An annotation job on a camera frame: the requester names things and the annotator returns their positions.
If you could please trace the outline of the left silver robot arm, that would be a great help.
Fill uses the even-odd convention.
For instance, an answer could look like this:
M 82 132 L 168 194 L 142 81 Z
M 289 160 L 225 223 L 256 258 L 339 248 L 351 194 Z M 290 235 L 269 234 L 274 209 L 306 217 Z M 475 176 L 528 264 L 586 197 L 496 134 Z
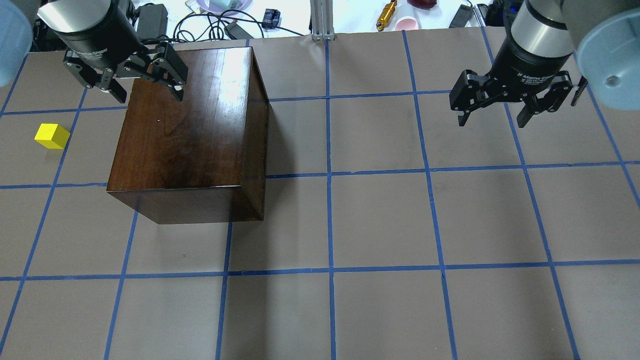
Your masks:
M 143 79 L 185 95 L 188 67 L 166 39 L 147 48 L 119 0 L 3 0 L 1 2 L 1 85 L 18 74 L 34 41 L 39 19 L 66 45 L 66 68 L 84 88 L 98 88 L 125 103 L 117 79 Z

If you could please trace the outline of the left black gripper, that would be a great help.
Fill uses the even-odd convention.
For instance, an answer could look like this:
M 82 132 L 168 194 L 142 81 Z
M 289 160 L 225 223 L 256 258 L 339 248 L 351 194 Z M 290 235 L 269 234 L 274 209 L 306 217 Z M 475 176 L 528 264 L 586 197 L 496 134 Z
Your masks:
M 151 39 L 156 46 L 148 48 L 129 19 L 101 19 L 87 29 L 64 32 L 62 41 L 64 64 L 84 88 L 98 88 L 124 104 L 128 93 L 115 78 L 140 78 L 183 101 L 189 68 L 164 36 Z

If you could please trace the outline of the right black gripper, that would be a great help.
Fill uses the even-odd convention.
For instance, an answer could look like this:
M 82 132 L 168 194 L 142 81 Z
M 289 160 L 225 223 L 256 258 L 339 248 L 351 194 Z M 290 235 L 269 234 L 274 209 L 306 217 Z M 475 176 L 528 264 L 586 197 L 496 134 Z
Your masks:
M 465 126 L 472 112 L 494 102 L 525 103 L 516 118 L 519 128 L 543 112 L 558 111 L 573 88 L 569 73 L 562 69 L 569 57 L 533 54 L 507 35 L 487 74 L 466 69 L 452 87 L 449 104 L 458 113 L 458 126 Z

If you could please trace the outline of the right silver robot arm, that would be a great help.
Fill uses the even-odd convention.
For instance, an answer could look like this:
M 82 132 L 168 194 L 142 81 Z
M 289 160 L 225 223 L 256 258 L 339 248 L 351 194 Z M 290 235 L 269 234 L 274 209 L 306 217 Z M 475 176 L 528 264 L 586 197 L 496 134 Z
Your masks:
M 519 128 L 543 112 L 558 111 L 573 82 L 563 66 L 571 57 L 583 90 L 606 107 L 639 109 L 640 9 L 637 0 L 525 0 L 487 74 L 462 71 L 449 94 L 464 126 L 470 114 L 494 103 L 523 103 Z

